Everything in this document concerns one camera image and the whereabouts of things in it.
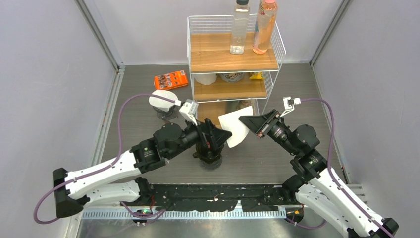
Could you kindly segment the dark green dripper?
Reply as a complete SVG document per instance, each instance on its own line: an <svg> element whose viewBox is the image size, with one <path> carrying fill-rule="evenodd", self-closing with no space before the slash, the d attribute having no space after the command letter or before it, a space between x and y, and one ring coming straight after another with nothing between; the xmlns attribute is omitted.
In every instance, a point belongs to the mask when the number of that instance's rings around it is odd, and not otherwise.
<svg viewBox="0 0 420 238"><path fill-rule="evenodd" d="M201 144L196 144L195 152L193 153L193 158L202 159L202 160L214 160L217 157L222 156L222 150L224 145L216 151L211 150L208 146L203 146Z"/></svg>

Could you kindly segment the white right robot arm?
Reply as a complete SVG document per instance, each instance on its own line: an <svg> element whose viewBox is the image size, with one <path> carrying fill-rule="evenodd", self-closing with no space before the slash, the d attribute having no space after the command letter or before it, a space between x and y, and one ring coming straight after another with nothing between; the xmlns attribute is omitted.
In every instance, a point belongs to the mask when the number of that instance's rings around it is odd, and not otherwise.
<svg viewBox="0 0 420 238"><path fill-rule="evenodd" d="M311 208L345 238L393 238L399 228L392 218L370 209L338 177L317 150L319 139L307 124L294 131L277 110L261 116L240 116L239 121L259 138L269 136L294 158L295 175L282 184L283 198Z"/></svg>

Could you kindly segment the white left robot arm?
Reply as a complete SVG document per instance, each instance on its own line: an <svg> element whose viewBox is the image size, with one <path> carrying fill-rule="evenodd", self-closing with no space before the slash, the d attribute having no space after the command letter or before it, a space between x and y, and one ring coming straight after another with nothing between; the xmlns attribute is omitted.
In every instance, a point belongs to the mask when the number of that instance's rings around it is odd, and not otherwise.
<svg viewBox="0 0 420 238"><path fill-rule="evenodd" d="M210 119L194 124L167 123L149 139L141 141L114 159L78 171L64 168L53 172L55 210L58 218L73 216L93 201L89 192L99 192L102 185L138 176L166 165L166 162L195 145L217 152L232 132L217 128Z"/></svg>

